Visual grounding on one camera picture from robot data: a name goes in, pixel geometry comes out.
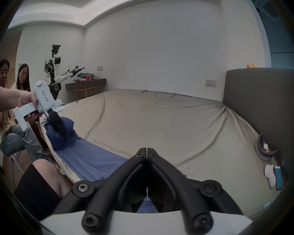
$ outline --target air conditioner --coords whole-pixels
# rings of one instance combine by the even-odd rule
[[[269,0],[256,0],[254,2],[256,8],[261,10],[267,17],[271,18],[272,20],[277,20],[279,18],[276,10],[272,6]]]

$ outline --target gray upholstered headboard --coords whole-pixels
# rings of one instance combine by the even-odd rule
[[[286,179],[294,169],[294,71],[278,68],[229,70],[223,103],[263,133]]]

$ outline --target wooden chair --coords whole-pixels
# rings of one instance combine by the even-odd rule
[[[90,87],[90,88],[86,88],[86,89],[79,89],[79,90],[75,90],[77,92],[77,98],[78,100],[83,99],[83,98],[87,98],[87,91],[88,90],[92,90],[93,95],[95,94],[95,88],[96,87]],[[80,92],[84,92],[85,93],[85,97],[80,97]]]

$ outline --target smartphone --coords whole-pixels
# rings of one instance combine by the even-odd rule
[[[282,172],[281,167],[275,166],[274,167],[274,174],[276,175],[276,190],[281,190],[283,188],[283,179],[282,179]]]

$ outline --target wall socket panel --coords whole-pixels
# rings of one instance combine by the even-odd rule
[[[217,85],[217,81],[206,79],[206,84],[205,84],[205,85],[206,85],[206,86],[216,87],[216,85]]]

